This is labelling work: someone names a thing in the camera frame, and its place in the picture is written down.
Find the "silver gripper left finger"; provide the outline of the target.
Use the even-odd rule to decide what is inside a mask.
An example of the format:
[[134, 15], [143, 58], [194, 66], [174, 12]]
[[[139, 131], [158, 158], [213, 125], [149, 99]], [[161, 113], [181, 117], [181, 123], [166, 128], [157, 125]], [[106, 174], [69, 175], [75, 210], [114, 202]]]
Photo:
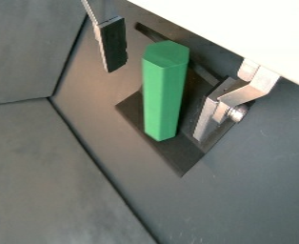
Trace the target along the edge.
[[81, 0], [81, 3], [93, 23], [103, 69], [113, 72], [127, 58], [123, 18], [117, 14], [114, 0]]

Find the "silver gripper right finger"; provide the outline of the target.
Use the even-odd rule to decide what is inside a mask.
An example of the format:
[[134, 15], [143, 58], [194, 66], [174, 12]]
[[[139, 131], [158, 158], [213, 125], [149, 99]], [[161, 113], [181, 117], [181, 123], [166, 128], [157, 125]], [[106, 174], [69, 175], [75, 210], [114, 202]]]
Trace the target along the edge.
[[237, 79], [229, 77], [204, 101], [193, 138], [202, 143], [228, 119], [240, 122], [248, 112], [246, 103], [265, 96], [278, 79], [274, 72], [245, 59]]

